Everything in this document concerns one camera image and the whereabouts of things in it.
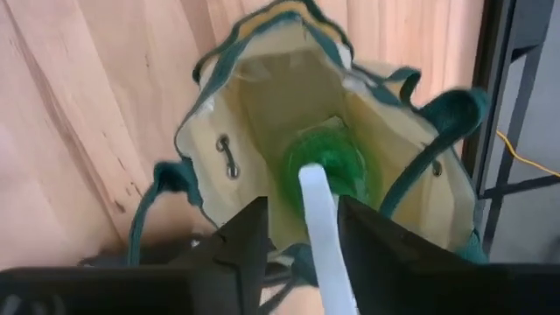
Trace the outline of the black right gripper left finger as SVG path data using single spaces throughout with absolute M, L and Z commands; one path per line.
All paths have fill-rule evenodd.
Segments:
M 0 272 L 0 315 L 256 315 L 267 264 L 258 197 L 167 264 Z

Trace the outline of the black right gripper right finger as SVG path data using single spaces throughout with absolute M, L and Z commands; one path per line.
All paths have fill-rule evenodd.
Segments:
M 560 315 L 560 265 L 478 264 L 350 196 L 339 240 L 361 315 Z

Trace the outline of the green plastic spray bottle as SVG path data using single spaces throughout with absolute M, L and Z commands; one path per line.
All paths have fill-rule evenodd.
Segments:
M 343 196 L 366 204 L 379 199 L 377 163 L 362 155 L 338 118 L 300 130 L 285 150 L 279 186 L 304 219 L 325 315 L 358 315 L 340 244 L 338 205 Z

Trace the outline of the beige canvas gardening bag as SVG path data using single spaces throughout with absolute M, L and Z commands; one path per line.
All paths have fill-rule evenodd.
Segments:
M 356 64 L 346 34 L 313 0 L 276 0 L 244 17 L 192 77 L 199 94 L 174 137 L 178 160 L 155 165 L 131 223 L 131 267 L 143 265 L 144 223 L 160 194 L 185 193 L 213 234 L 264 197 L 268 252 L 256 315 L 307 286 L 320 295 L 305 221 L 280 189 L 279 171 L 296 134 L 332 118 L 379 168 L 379 199 L 361 203 L 441 249 L 486 263 L 476 195 L 454 150 L 485 116 L 483 91 L 453 89 L 414 106 L 419 72 Z

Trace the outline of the black table frame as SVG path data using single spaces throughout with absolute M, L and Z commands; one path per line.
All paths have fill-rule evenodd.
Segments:
M 485 0 L 472 84 L 489 98 L 487 119 L 463 145 L 462 160 L 471 175 L 478 200 L 490 201 L 486 222 L 484 207 L 475 211 L 483 232 L 482 247 L 489 254 L 504 198 L 513 193 L 560 184 L 552 171 L 540 178 L 509 181 L 522 126 L 529 108 L 555 0 Z M 498 131 L 502 98 L 511 64 L 525 59 L 521 83 L 506 135 Z

